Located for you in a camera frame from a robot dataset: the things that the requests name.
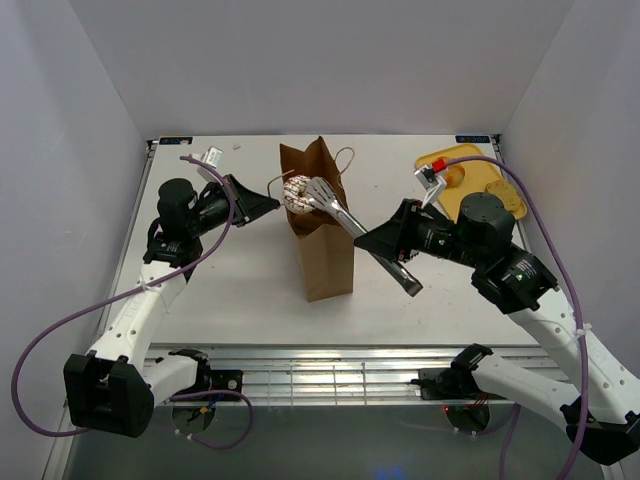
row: brown paper bag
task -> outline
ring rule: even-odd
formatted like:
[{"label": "brown paper bag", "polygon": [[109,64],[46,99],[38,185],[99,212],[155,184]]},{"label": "brown paper bag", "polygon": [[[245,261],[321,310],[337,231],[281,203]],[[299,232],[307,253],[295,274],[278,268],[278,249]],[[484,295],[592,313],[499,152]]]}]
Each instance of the brown paper bag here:
[{"label": "brown paper bag", "polygon": [[[324,177],[347,206],[344,189],[338,182],[339,171],[322,137],[302,152],[280,145],[282,172],[293,170],[284,181],[295,175]],[[296,257],[302,270],[307,301],[315,302],[353,292],[353,238],[331,215],[320,210],[296,215],[287,210],[294,234]]]}]

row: black bracket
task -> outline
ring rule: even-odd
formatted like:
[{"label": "black bracket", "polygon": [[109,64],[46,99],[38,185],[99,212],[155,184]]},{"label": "black bracket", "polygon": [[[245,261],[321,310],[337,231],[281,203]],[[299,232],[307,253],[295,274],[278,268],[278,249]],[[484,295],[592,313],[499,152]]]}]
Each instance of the black bracket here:
[{"label": "black bracket", "polygon": [[432,369],[420,369],[418,378],[411,380],[411,384],[420,386],[420,398],[423,400],[474,398],[481,390],[471,372],[478,368],[478,363],[487,355],[493,355],[489,347],[474,343],[453,359],[450,368],[435,377]]}]

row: metal tongs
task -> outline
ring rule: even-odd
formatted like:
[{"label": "metal tongs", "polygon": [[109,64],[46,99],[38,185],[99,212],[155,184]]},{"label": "metal tongs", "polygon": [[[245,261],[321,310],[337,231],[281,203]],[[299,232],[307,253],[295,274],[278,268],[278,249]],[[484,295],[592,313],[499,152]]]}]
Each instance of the metal tongs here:
[{"label": "metal tongs", "polygon": [[[338,199],[329,182],[322,177],[311,179],[305,196],[315,208],[331,215],[353,238],[367,233],[367,229],[349,213]],[[382,267],[398,282],[405,292],[415,297],[422,290],[422,284],[400,263],[371,254]]]}]

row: red object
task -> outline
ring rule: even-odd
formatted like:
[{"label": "red object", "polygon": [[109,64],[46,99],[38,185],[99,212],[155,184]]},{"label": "red object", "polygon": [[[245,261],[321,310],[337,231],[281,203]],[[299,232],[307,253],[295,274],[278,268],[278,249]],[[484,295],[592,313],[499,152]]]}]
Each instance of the red object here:
[{"label": "red object", "polygon": [[435,162],[431,164],[431,168],[435,173],[441,172],[445,168],[447,168],[447,162],[445,162],[444,158],[439,158]]}]

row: donut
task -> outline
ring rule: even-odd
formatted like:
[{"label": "donut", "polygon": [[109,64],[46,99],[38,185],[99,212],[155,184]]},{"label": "donut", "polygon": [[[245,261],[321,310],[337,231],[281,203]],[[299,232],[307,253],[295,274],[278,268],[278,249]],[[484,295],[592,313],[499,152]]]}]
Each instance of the donut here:
[{"label": "donut", "polygon": [[304,191],[311,179],[306,175],[296,175],[284,182],[282,187],[282,203],[291,213],[310,213],[314,207],[304,196]]}]

